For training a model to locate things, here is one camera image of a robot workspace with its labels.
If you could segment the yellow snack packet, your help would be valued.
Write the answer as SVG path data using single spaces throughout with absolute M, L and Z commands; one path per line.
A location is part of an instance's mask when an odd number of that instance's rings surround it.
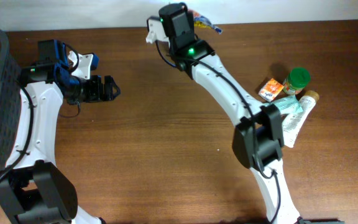
M 223 30 L 220 27 L 214 25 L 207 17 L 191 9 L 189 10 L 189 12 L 192 13 L 194 25 L 196 27 L 211 29 L 218 34 L 222 34 Z

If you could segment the orange white snack packet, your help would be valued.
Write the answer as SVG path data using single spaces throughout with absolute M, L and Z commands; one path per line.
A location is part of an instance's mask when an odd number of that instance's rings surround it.
M 259 91 L 258 95 L 261 96 L 264 100 L 271 102 L 277 95 L 283 90 L 284 86 L 276 81 L 274 78 L 271 78 Z

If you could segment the mint green tissue packet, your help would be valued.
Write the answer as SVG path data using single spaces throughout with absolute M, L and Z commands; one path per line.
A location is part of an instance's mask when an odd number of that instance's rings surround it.
M 278 108 L 281 115 L 298 114 L 303 112 L 303 108 L 295 95 L 290 95 L 279 100 L 275 100 L 271 102 L 271 104 Z

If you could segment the white cream tube gold cap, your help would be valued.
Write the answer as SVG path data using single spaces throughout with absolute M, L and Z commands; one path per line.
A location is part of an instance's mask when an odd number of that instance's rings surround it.
M 308 90 L 299 100 L 300 107 L 303 111 L 289 114 L 283 120 L 283 139 L 284 144 L 287 147 L 294 147 L 302 125 L 306 121 L 307 116 L 310 114 L 311 110 L 316 106 L 318 100 L 319 94 L 315 91 Z

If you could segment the green lid jar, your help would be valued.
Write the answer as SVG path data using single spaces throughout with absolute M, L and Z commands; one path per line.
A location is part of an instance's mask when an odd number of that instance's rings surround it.
M 291 70 L 283 82 L 283 91 L 288 95 L 299 94 L 311 81 L 310 73 L 305 68 Z

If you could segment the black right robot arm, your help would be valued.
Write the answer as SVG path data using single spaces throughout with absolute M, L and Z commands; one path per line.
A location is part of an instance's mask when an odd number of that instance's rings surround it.
M 175 67 L 201 85 L 231 120 L 233 153 L 253 173 L 268 222 L 304 223 L 283 172 L 284 137 L 279 109 L 250 96 L 207 41 L 197 38 L 193 15 L 185 3 L 167 4 L 158 15 Z

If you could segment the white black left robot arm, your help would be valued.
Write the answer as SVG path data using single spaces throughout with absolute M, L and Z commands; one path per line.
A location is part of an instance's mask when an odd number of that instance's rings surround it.
M 0 171 L 0 206 L 11 223 L 102 223 L 78 205 L 74 185 L 55 161 L 57 120 L 63 103 L 112 101 L 113 77 L 93 75 L 99 58 L 62 41 L 38 43 L 39 58 L 21 70 L 20 118 L 14 144 Z

